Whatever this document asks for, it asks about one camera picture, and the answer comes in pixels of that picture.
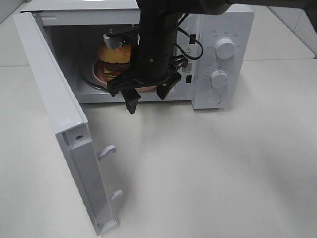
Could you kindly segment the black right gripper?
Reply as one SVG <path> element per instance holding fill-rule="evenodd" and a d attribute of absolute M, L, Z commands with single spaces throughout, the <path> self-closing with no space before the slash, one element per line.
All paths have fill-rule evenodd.
<path fill-rule="evenodd" d="M 134 114 L 140 100 L 137 88 L 155 86 L 157 96 L 164 100 L 171 89 L 181 80 L 178 70 L 187 66 L 187 59 L 183 55 L 172 56 L 166 61 L 166 65 L 160 62 L 145 64 L 133 58 L 132 65 L 118 77 L 107 84 L 107 89 L 112 96 L 118 93 L 123 95 L 126 108 L 130 114 Z"/>

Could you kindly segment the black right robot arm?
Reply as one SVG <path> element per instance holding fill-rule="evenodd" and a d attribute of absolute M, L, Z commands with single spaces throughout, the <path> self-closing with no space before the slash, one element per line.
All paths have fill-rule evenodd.
<path fill-rule="evenodd" d="M 180 14 L 220 15 L 233 4 L 300 8 L 312 26 L 317 26 L 315 0 L 139 0 L 139 44 L 132 49 L 131 65 L 107 84 L 112 96 L 123 95 L 129 113 L 134 114 L 141 98 L 137 88 L 155 86 L 160 99 L 165 99 L 180 80 L 178 70 L 188 63 L 185 55 L 173 56 L 172 50 Z"/>

